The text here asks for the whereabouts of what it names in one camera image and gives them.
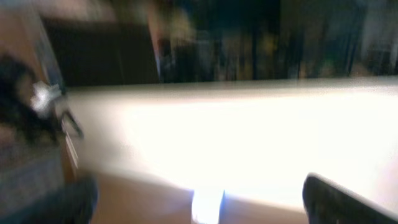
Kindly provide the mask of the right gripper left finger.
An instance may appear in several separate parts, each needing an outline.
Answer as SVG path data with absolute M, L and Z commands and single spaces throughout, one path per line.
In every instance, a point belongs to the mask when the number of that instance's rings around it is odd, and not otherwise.
M 4 218 L 1 224 L 89 224 L 98 201 L 93 177 L 83 177 Z

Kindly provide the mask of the cream tube gold cap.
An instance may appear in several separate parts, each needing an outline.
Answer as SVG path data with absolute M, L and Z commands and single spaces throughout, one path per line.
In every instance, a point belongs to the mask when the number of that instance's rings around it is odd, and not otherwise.
M 191 206 L 191 224 L 219 224 L 224 190 L 196 189 Z

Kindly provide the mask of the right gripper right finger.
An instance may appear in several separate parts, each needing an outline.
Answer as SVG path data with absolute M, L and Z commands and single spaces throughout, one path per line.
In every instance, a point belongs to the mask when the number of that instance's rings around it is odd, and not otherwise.
M 397 215 L 315 173 L 303 183 L 309 224 L 397 224 Z

